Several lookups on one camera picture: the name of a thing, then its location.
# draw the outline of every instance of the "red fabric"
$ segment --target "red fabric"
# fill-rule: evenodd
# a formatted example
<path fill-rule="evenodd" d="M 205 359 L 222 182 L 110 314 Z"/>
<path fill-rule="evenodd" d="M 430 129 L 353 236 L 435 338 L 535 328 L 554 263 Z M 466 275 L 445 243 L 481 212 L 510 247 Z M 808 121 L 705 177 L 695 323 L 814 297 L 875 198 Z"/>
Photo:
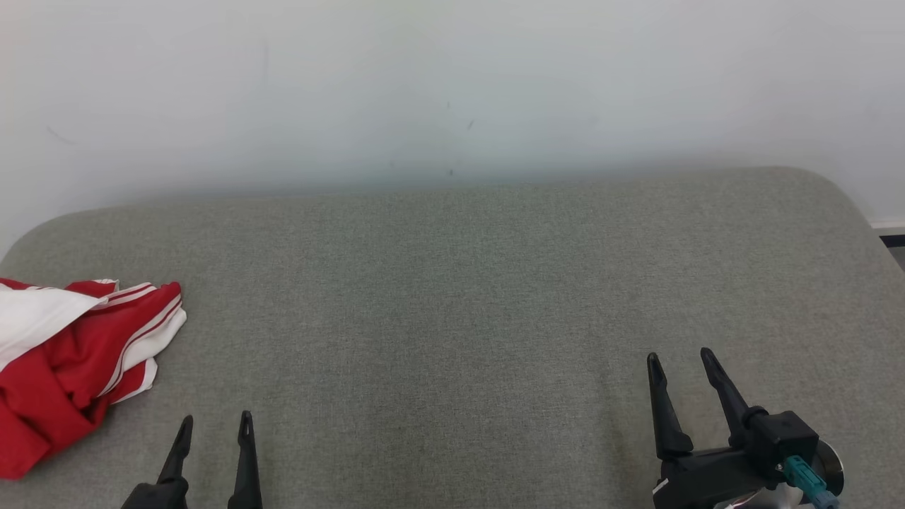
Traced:
<path fill-rule="evenodd" d="M 86 281 L 66 290 L 102 297 L 115 284 Z M 85 437 L 112 402 L 141 386 L 146 362 L 122 372 L 125 349 L 163 322 L 163 311 L 179 302 L 180 292 L 179 283 L 165 284 L 136 300 L 87 312 L 0 371 L 0 478 L 21 478 L 38 461 Z"/>

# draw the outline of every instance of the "gray table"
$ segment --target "gray table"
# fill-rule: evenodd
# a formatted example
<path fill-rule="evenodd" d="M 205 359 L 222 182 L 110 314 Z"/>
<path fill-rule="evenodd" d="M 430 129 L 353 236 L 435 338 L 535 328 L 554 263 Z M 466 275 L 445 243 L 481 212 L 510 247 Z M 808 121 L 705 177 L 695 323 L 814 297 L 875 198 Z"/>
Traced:
<path fill-rule="evenodd" d="M 649 351 L 696 446 L 729 434 L 703 345 L 835 446 L 847 507 L 900 504 L 905 274 L 804 171 L 112 208 L 0 274 L 177 280 L 189 317 L 155 387 L 4 508 L 119 507 L 187 413 L 189 506 L 225 507 L 245 408 L 269 509 L 650 507 Z"/>

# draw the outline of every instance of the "white wall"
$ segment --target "white wall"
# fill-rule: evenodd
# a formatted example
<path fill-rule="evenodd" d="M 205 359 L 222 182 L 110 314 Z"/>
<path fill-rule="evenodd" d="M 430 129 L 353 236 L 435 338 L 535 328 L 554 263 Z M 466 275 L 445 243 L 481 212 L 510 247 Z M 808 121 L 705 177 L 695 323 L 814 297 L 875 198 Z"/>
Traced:
<path fill-rule="evenodd" d="M 901 0 L 4 0 L 0 253 L 148 197 L 569 170 L 794 165 L 905 223 L 903 55 Z"/>

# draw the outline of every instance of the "silver metal part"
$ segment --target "silver metal part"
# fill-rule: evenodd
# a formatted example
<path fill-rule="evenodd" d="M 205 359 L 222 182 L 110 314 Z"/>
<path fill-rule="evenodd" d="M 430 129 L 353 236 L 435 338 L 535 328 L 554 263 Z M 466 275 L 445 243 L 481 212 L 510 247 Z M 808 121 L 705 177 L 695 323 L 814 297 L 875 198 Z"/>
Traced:
<path fill-rule="evenodd" d="M 804 496 L 805 492 L 800 489 L 781 483 L 773 491 L 762 488 L 753 494 L 719 503 L 713 509 L 796 509 L 798 507 L 811 507 L 810 504 L 800 505 Z"/>

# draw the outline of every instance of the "floor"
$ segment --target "floor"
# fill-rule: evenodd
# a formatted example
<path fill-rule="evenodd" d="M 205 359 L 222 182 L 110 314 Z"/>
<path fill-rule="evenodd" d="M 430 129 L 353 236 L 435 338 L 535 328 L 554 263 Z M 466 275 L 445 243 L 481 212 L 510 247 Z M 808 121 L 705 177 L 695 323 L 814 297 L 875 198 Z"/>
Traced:
<path fill-rule="evenodd" d="M 905 247 L 891 247 L 890 253 L 892 253 L 892 257 L 899 262 L 899 266 L 902 270 L 905 270 Z"/>

